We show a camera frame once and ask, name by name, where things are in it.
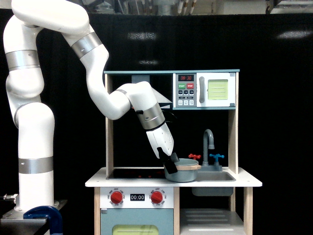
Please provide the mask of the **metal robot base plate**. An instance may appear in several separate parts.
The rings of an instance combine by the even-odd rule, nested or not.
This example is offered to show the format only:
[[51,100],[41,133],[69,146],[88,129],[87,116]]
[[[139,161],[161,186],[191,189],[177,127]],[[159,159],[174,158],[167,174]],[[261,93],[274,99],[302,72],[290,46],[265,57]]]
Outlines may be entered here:
[[24,218],[26,211],[21,210],[20,208],[14,207],[9,212],[6,212],[0,219],[1,223],[40,223],[45,224],[49,221],[47,215],[40,215],[38,212],[35,212],[35,216],[27,216]]

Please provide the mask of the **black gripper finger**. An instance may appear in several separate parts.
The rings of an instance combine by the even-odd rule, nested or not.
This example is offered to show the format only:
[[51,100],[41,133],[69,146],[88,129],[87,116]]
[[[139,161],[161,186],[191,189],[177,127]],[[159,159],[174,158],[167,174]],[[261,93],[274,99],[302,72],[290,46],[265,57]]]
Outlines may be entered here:
[[170,156],[170,159],[172,162],[176,163],[179,162],[179,157],[177,156],[177,154],[175,152],[173,152]]
[[170,156],[166,155],[161,147],[157,148],[158,154],[159,154],[159,158],[161,160],[161,162],[163,163],[165,169],[167,170],[167,172],[169,174],[174,174],[177,173],[177,167],[175,165],[174,162],[171,161]]

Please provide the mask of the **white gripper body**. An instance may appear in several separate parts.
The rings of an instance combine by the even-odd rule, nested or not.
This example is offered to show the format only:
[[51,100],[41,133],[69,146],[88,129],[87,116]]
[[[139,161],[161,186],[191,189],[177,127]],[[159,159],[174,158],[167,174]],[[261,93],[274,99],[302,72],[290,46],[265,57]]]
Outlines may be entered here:
[[161,147],[162,151],[170,156],[174,148],[174,140],[172,134],[166,123],[162,124],[160,127],[146,132],[150,145],[155,153],[156,157],[159,159],[158,148]]

